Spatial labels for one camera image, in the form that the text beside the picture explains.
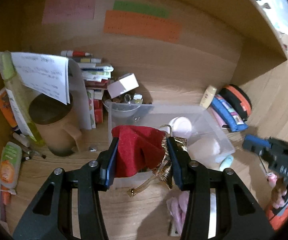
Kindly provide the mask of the right hand pink nails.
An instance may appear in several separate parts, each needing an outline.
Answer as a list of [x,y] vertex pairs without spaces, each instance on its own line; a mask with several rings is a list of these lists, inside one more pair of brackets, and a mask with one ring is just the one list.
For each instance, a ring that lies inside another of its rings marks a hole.
[[272,187],[272,191],[270,201],[266,209],[270,210],[272,208],[279,209],[281,207],[284,207],[285,200],[283,199],[283,197],[287,193],[287,188],[284,185],[283,179],[278,178],[277,175],[272,173],[268,177],[268,182],[269,185]]

